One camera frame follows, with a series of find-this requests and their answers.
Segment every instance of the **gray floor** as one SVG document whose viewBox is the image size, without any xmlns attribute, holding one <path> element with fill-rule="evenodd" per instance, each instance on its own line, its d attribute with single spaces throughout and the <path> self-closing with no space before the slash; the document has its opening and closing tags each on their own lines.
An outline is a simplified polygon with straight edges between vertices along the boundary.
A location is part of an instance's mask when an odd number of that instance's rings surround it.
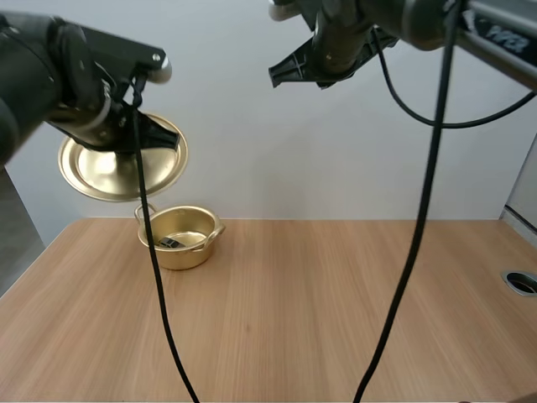
<svg viewBox="0 0 537 403">
<path fill-rule="evenodd" d="M 7 172 L 0 167 L 0 296 L 44 246 Z"/>
</svg>

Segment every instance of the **pot handle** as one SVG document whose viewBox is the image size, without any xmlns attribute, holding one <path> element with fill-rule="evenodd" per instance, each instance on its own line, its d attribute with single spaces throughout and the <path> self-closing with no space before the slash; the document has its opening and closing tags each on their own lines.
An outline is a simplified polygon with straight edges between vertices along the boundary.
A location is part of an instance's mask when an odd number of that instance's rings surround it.
<svg viewBox="0 0 537 403">
<path fill-rule="evenodd" d="M 157 212 L 157 209 L 151 203 L 148 203 L 148 207 L 149 209 L 153 210 L 153 212 Z M 140 225 L 143 224 L 143 217 L 140 215 L 141 211 L 142 211 L 142 205 L 139 205 L 138 207 L 134 209 L 134 216 L 136 217 Z"/>
<path fill-rule="evenodd" d="M 209 245 L 213 243 L 213 241 L 216 239 L 216 237 L 224 232 L 226 229 L 226 226 L 224 224 L 220 224 L 217 228 L 214 229 L 212 233 L 209 234 L 209 236 L 206 238 L 205 243 L 199 247 L 198 249 L 195 249 L 196 252 L 201 252 L 202 250 L 205 250 L 209 248 Z"/>
</svg>

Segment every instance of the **black cable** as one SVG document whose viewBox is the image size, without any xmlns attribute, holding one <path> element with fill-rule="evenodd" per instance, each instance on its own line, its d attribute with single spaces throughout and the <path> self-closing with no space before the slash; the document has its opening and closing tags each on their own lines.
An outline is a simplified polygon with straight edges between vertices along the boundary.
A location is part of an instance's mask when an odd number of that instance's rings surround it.
<svg viewBox="0 0 537 403">
<path fill-rule="evenodd" d="M 447 18 L 446 47 L 444 49 L 444 55 L 442 58 L 441 78 L 438 89 L 438 98 L 436 101 L 435 125 L 433 127 L 430 140 L 429 159 L 427 161 L 427 168 L 425 170 L 425 179 L 423 189 L 421 191 L 420 209 L 416 219 L 412 244 L 410 245 L 409 255 L 406 259 L 406 263 L 404 264 L 403 273 L 401 274 L 399 283 L 397 284 L 397 290 L 395 291 L 394 298 L 392 299 L 392 303 L 389 307 L 388 315 L 386 316 L 386 321 L 378 340 L 377 347 L 375 348 L 373 358 L 371 359 L 371 363 L 369 364 L 368 369 L 363 375 L 362 381 L 358 386 L 353 401 L 354 403 L 359 403 L 362 400 L 363 393 L 368 387 L 369 381 L 373 377 L 375 369 L 380 362 L 384 348 L 388 342 L 390 331 L 392 330 L 392 326 L 394 324 L 395 315 L 397 314 L 399 304 L 403 298 L 404 289 L 409 282 L 412 269 L 414 268 L 414 262 L 416 261 L 416 257 L 418 256 L 418 252 L 420 250 L 421 239 L 423 237 L 425 223 L 427 221 L 427 211 L 429 210 L 430 194 L 432 192 L 433 181 L 435 179 L 435 168 L 440 149 L 442 124 L 444 122 L 444 115 L 446 113 L 447 91 L 451 74 L 451 59 L 453 56 L 453 48 L 455 47 L 457 21 L 459 15 L 461 15 L 461 5 L 462 0 L 456 0 L 455 5 Z"/>
<path fill-rule="evenodd" d="M 375 33 L 375 29 L 371 30 L 371 35 L 373 37 L 373 42 L 375 43 L 375 47 L 377 48 L 378 52 L 378 58 L 380 59 L 380 65 L 383 69 L 384 74 L 384 80 L 386 81 L 386 85 L 388 86 L 389 93 L 392 95 L 392 98 L 397 102 L 397 104 L 403 109 L 405 112 L 407 112 L 412 118 L 416 119 L 419 122 L 422 122 L 423 124 L 427 124 L 429 126 L 434 126 L 435 122 L 432 120 L 429 120 L 427 118 L 424 118 L 423 116 L 419 115 L 418 113 L 414 112 L 412 109 L 410 109 L 403 100 L 399 97 L 399 94 L 395 91 L 394 84 L 392 84 L 392 79 L 389 76 L 388 72 L 388 65 L 386 64 L 386 59 L 384 58 L 383 48 L 380 45 L 378 41 L 378 36 Z M 482 126 L 483 124 L 487 124 L 490 122 L 494 122 L 495 120 L 498 120 L 500 118 L 503 118 L 510 113 L 513 113 L 517 109 L 520 109 L 523 107 L 526 103 L 531 101 L 535 98 L 535 93 L 530 92 L 522 99 L 515 102 L 510 107 L 506 107 L 504 110 L 494 113 L 490 116 L 487 116 L 485 118 L 480 118 L 477 120 L 471 120 L 469 122 L 461 122 L 461 123 L 443 123 L 442 128 L 475 128 L 476 126 Z"/>
<path fill-rule="evenodd" d="M 164 287 L 162 286 L 162 278 L 160 277 L 159 261 L 157 260 L 157 254 L 154 250 L 154 240 L 153 232 L 151 230 L 151 221 L 149 219 L 149 207 L 148 207 L 148 196 L 145 190 L 145 179 L 143 177 L 143 160 L 142 160 L 142 150 L 140 146 L 140 134 L 138 129 L 138 108 L 142 104 L 142 95 L 143 86 L 145 80 L 137 82 L 134 84 L 134 101 L 133 101 L 133 131 L 134 139 L 136 141 L 136 165 L 138 167 L 138 182 L 140 185 L 140 199 L 142 201 L 142 210 L 143 210 L 143 222 L 145 224 L 145 234 L 148 240 L 149 254 L 151 255 L 151 263 L 153 264 L 154 279 L 157 283 L 157 293 L 159 294 L 159 305 L 160 305 L 160 315 L 162 316 L 162 323 L 164 325 L 164 332 L 166 333 L 166 339 L 168 340 L 169 349 L 171 354 L 174 356 L 175 365 L 179 370 L 183 383 L 185 384 L 190 398 L 194 403 L 199 403 L 200 400 L 194 392 L 194 388 L 190 384 L 188 376 L 186 376 L 185 369 L 177 353 L 177 348 L 175 347 L 174 337 L 171 333 L 171 328 L 169 327 L 168 321 L 168 312 L 166 311 L 166 300 L 164 299 Z"/>
<path fill-rule="evenodd" d="M 505 205 L 505 209 L 511 214 L 513 214 L 519 221 L 521 221 L 522 224 L 525 225 L 532 233 L 537 234 L 537 227 L 528 220 L 526 220 L 524 217 L 522 217 L 520 213 L 517 212 L 514 208 L 512 208 L 509 204 Z"/>
</svg>

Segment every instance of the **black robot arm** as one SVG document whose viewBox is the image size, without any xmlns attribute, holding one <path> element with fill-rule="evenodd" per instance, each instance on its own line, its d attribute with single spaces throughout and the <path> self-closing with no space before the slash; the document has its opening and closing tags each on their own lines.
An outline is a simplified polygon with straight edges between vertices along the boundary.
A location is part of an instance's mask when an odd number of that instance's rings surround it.
<svg viewBox="0 0 537 403">
<path fill-rule="evenodd" d="M 134 81 L 167 82 L 162 49 L 61 18 L 0 12 L 0 164 L 46 121 L 88 149 L 134 153 Z M 176 133 L 138 114 L 143 148 L 171 148 Z"/>
<path fill-rule="evenodd" d="M 326 88 L 351 77 L 377 52 L 369 38 L 377 25 L 380 46 L 402 39 L 420 50 L 444 44 L 446 15 L 454 0 L 271 0 L 301 14 L 313 36 L 268 69 L 274 86 L 316 81 Z M 294 8 L 296 13 L 288 10 Z M 456 44 L 537 91 L 537 3 L 532 0 L 467 0 Z"/>
</svg>

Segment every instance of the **gold pot lid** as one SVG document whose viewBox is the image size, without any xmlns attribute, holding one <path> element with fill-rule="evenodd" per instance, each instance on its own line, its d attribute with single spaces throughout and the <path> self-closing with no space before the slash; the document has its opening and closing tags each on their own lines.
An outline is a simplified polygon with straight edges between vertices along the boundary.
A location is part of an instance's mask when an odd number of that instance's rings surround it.
<svg viewBox="0 0 537 403">
<path fill-rule="evenodd" d="M 181 176 L 188 160 L 183 133 L 170 121 L 147 113 L 155 122 L 175 131 L 177 149 L 143 149 L 143 174 L 147 194 L 155 195 L 172 186 Z M 140 196 L 136 157 L 85 149 L 73 139 L 60 146 L 58 162 L 65 180 L 80 193 L 106 202 L 128 202 Z"/>
</svg>

